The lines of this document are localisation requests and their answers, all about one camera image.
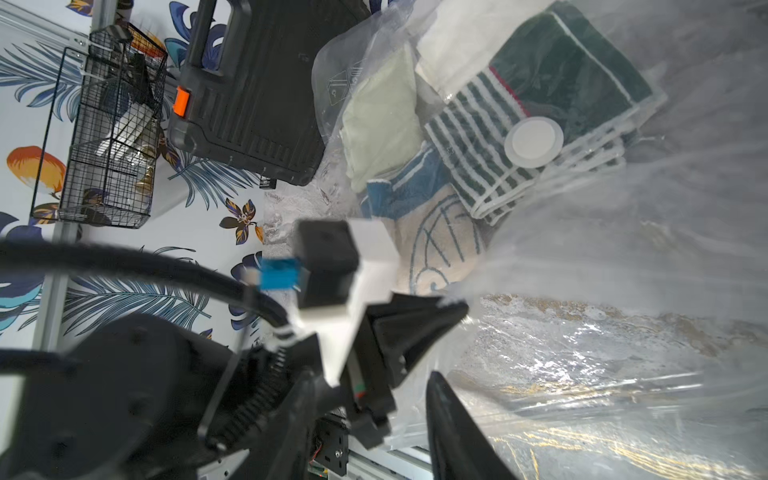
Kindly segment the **white round bag valve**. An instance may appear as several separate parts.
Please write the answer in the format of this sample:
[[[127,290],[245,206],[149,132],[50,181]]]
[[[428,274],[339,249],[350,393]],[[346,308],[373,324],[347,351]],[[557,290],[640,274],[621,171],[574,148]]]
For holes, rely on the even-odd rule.
[[[563,146],[560,125],[550,118],[534,116],[521,120],[508,132],[504,153],[514,165],[533,169],[552,162]]]

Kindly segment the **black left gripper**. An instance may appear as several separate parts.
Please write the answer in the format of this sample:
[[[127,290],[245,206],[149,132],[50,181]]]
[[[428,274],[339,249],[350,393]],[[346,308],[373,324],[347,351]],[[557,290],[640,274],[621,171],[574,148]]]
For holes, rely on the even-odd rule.
[[[428,350],[469,313],[464,301],[396,294],[369,306],[337,384],[315,381],[318,417],[342,409],[349,434],[365,449],[383,445],[396,410],[392,389],[400,386]]]

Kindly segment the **black plastic tool case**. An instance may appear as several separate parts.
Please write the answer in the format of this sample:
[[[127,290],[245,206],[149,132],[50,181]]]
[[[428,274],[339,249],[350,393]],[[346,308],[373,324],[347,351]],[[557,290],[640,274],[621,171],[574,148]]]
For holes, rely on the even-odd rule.
[[[312,87],[320,50],[367,19],[362,1],[214,1],[186,15],[180,79],[167,139],[178,151],[294,186],[311,182],[324,155]]]

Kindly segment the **cream and teal towel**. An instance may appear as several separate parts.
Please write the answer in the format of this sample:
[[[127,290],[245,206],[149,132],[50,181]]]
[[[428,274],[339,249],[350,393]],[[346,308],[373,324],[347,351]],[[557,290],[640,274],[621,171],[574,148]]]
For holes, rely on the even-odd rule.
[[[400,255],[396,291],[431,296],[462,281],[484,251],[480,231],[434,146],[366,183],[361,213],[384,222]]]

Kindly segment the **white towel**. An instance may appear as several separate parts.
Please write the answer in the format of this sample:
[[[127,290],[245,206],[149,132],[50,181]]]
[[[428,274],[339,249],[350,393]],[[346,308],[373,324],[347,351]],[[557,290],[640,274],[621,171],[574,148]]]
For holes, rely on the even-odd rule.
[[[485,68],[525,21],[548,1],[443,1],[418,40],[416,72],[449,100]]]

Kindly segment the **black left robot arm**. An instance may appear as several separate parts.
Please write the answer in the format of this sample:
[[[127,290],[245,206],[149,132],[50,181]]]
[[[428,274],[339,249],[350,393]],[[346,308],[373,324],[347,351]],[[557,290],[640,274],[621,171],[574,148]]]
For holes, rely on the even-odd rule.
[[[5,479],[193,479],[236,453],[244,460],[232,479],[305,479],[312,463],[344,473],[349,437],[367,447],[383,442],[395,388],[469,311],[463,302],[376,285],[351,347],[341,347],[339,328],[323,345],[269,292],[295,291],[306,314],[351,304],[363,252],[349,240],[260,260],[255,285],[177,259],[84,245],[5,241],[1,266],[189,287],[275,332],[272,342],[237,353],[157,315],[131,312],[67,353],[3,351],[2,372],[25,379],[1,457]]]

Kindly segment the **aluminium front rail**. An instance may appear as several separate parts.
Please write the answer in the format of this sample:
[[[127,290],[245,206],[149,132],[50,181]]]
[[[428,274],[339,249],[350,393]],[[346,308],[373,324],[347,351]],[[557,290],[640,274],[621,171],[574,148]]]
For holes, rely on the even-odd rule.
[[[248,451],[232,454],[198,470],[202,480],[229,479],[247,457]],[[365,450],[357,440],[349,441],[347,474],[331,471],[326,479],[433,479],[430,453],[422,447]]]

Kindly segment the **green striped towel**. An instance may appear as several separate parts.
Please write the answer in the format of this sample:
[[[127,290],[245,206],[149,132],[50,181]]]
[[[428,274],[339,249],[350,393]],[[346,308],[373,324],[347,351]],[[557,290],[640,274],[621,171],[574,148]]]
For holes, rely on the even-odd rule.
[[[624,135],[664,101],[576,6],[555,1],[518,27],[425,131],[471,217],[494,225],[547,176],[621,164]],[[558,123],[564,146],[546,166],[521,168],[504,140],[534,116]]]

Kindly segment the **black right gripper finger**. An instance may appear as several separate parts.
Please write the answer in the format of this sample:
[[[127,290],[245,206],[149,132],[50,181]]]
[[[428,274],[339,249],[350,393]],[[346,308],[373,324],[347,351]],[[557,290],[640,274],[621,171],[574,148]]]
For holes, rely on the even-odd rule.
[[[437,371],[427,382],[426,420],[434,479],[516,479]]]

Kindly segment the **clear plastic vacuum bag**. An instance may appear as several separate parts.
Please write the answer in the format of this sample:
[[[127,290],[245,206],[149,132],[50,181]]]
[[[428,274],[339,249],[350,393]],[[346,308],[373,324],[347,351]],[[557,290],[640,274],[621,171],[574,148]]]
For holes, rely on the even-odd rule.
[[[318,53],[325,156],[306,190],[269,196],[273,255],[301,217],[364,217],[342,114],[404,46],[431,143],[448,100],[416,72],[416,45],[441,2],[396,2]],[[469,315],[396,390],[383,448],[427,446],[437,370],[521,479],[763,479],[767,5],[566,2],[665,101],[624,135],[621,164],[547,176],[494,225],[471,217],[483,253],[431,295]]]

